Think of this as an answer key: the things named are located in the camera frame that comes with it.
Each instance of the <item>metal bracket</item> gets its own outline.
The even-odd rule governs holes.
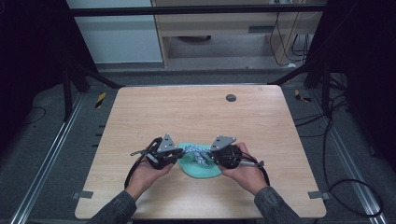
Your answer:
[[[210,147],[211,151],[219,151],[235,142],[236,138],[218,135],[215,142]]]
[[[310,199],[321,198],[323,201],[330,199],[332,196],[329,192],[322,193],[320,191],[310,191],[308,192],[308,196]]]
[[[172,150],[175,150],[176,148],[177,148],[177,146],[175,145],[175,143],[172,140],[172,138],[169,135],[169,133],[167,133],[163,137],[163,140],[161,141],[160,146],[157,149],[157,152],[172,151]]]
[[[74,192],[72,195],[72,199],[79,199],[79,198],[92,198],[93,192],[92,191],[84,191],[81,192]]]

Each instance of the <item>sleeve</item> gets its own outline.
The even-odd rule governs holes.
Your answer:
[[[87,223],[127,223],[135,211],[136,203],[134,199],[124,190]]]
[[[304,223],[272,187],[261,189],[256,194],[254,203],[262,213],[266,224]]]

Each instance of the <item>round hole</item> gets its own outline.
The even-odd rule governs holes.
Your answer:
[[[234,101],[236,101],[236,96],[235,96],[234,94],[228,94],[228,95],[225,97],[225,99],[226,99],[228,102],[234,102]]]

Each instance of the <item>white cabinet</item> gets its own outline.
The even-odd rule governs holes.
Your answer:
[[[149,0],[67,0],[70,8],[151,7]],[[162,63],[153,16],[76,17],[97,64]]]

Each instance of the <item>wooden table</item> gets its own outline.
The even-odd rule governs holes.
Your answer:
[[[226,95],[234,94],[235,102]],[[282,90],[278,86],[168,86],[119,90],[76,217],[90,218],[123,190],[137,159],[131,152],[169,133],[175,143],[210,145],[218,134],[245,142],[265,161],[271,185],[300,217],[323,217],[321,199]],[[176,164],[137,201],[134,218],[258,218],[254,197],[225,176],[195,179]]]

